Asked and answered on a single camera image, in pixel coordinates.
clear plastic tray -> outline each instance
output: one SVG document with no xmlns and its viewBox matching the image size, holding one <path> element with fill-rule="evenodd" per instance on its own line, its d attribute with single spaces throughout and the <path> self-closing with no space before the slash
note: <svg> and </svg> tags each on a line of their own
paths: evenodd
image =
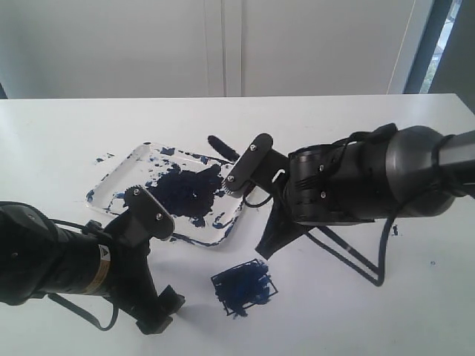
<svg viewBox="0 0 475 356">
<path fill-rule="evenodd" d="M 243 208 L 224 193 L 223 177 L 232 164 L 157 143 L 140 145 L 88 192 L 91 208 L 121 214 L 124 191 L 144 185 L 174 217 L 173 237 L 204 246 L 224 240 Z"/>
</svg>

black tool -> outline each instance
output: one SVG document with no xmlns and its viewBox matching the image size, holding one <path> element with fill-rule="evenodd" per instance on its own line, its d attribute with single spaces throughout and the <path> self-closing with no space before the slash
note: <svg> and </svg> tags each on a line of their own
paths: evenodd
<svg viewBox="0 0 475 356">
<path fill-rule="evenodd" d="M 162 332 L 185 298 L 171 286 L 157 296 L 147 255 L 150 238 L 166 239 L 174 222 L 141 186 L 125 191 L 124 200 L 128 209 L 105 228 L 92 220 L 86 226 L 50 220 L 32 206 L 0 202 L 0 301 L 16 306 L 48 295 L 104 331 L 122 309 L 144 334 Z M 104 297 L 113 306 L 111 323 L 101 326 L 57 293 Z"/>
<path fill-rule="evenodd" d="M 384 282 L 391 225 L 397 217 L 432 217 L 455 197 L 475 197 L 475 131 L 443 136 L 424 126 L 398 131 L 389 124 L 355 132 L 328 145 L 301 148 L 288 156 L 272 149 L 272 137 L 257 136 L 224 179 L 225 191 L 251 207 L 273 198 L 256 251 L 270 258 L 301 235 L 355 269 L 376 286 Z M 247 202 L 250 188 L 269 193 L 261 204 Z M 379 263 L 346 243 L 328 225 L 387 219 Z M 314 227 L 348 251 L 367 271 L 309 233 Z"/>
</svg>

white wall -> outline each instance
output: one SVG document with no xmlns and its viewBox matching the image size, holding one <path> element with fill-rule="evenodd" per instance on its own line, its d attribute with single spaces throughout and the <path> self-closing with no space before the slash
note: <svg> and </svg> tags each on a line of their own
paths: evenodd
<svg viewBox="0 0 475 356">
<path fill-rule="evenodd" d="M 433 0 L 0 0 L 10 98 L 400 93 Z"/>
</svg>

white table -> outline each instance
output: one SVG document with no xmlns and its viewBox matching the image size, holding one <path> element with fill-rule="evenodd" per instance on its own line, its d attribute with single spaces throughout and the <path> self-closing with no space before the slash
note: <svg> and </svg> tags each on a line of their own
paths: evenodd
<svg viewBox="0 0 475 356">
<path fill-rule="evenodd" d="M 209 134 L 242 152 L 268 132 L 286 154 L 388 122 L 443 134 L 475 129 L 474 115 L 454 95 L 5 100 L 0 198 L 57 219 L 107 223 L 86 207 L 85 194 L 144 141 L 215 155 Z M 115 157 L 96 163 L 106 153 Z M 142 335 L 125 313 L 110 332 L 100 332 L 45 298 L 0 306 L 0 354 L 475 355 L 475 205 L 468 198 L 440 217 L 397 221 L 381 288 L 301 237 L 269 261 L 279 293 L 233 320 L 209 278 L 258 257 L 254 247 L 269 209 L 244 211 L 217 248 L 152 242 L 157 290 L 170 283 L 186 296 L 162 335 Z M 382 223 L 338 232 L 375 260 Z M 111 307 L 101 298 L 71 299 L 108 322 Z"/>
</svg>

yellow sticker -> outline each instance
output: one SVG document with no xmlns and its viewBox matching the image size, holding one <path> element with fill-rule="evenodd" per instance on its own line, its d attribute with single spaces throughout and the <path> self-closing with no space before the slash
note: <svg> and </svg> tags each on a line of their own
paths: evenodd
<svg viewBox="0 0 475 356">
<path fill-rule="evenodd" d="M 109 251 L 109 247 L 106 245 L 98 245 L 98 247 L 101 257 L 99 268 L 97 269 L 96 276 L 91 283 L 89 283 L 89 286 L 85 288 L 83 294 L 93 294 L 102 285 L 102 282 L 104 282 L 109 272 L 111 264 L 111 252 Z"/>
</svg>

